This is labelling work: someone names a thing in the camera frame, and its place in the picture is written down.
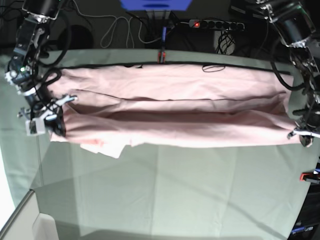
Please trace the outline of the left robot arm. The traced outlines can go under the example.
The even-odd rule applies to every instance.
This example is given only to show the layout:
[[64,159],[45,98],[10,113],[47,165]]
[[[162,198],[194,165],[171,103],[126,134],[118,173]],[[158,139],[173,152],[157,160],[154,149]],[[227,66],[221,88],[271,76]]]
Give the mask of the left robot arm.
[[[306,96],[304,108],[293,111],[299,118],[287,137],[298,136],[309,147],[320,136],[320,34],[299,0],[257,0],[254,9],[261,10],[278,32],[270,53],[273,72],[286,89]],[[280,43],[289,49],[290,62],[302,75],[300,85],[289,86],[277,70],[274,55]]]

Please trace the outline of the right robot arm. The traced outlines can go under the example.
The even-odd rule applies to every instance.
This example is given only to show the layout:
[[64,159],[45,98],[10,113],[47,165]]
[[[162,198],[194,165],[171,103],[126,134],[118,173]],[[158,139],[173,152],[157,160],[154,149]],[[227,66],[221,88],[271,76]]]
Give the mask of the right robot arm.
[[[26,0],[22,5],[28,16],[17,31],[16,44],[4,78],[29,105],[28,109],[23,107],[18,113],[18,117],[25,118],[28,136],[50,131],[64,137],[63,106],[77,99],[69,94],[55,97],[48,89],[62,76],[56,66],[67,53],[72,39],[71,24],[63,12],[64,5],[63,0]],[[43,63],[40,60],[42,48],[49,40],[50,24],[57,18],[63,19],[67,29],[65,46],[54,62]]]

